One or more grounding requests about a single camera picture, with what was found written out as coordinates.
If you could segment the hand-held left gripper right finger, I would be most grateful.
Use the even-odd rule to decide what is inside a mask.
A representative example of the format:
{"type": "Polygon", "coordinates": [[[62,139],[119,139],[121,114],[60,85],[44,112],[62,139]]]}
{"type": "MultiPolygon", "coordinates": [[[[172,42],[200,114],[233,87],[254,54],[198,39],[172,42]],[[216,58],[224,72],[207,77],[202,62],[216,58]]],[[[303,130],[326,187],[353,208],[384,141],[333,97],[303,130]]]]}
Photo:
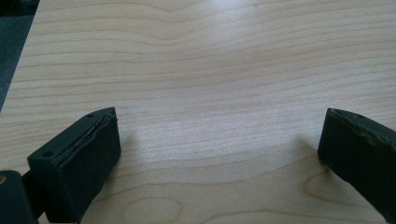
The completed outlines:
{"type": "Polygon", "coordinates": [[[388,223],[396,223],[396,131],[362,115],[330,108],[318,156],[388,223]]]}

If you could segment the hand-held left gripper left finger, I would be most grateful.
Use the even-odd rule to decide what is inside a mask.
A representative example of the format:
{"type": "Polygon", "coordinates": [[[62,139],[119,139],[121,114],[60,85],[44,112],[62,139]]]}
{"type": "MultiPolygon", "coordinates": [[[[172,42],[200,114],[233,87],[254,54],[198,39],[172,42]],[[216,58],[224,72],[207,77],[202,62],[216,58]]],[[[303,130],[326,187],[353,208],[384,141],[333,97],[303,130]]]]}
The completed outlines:
{"type": "Polygon", "coordinates": [[[44,186],[46,215],[55,223],[80,222],[120,158],[116,109],[83,116],[28,157],[44,186]]]}

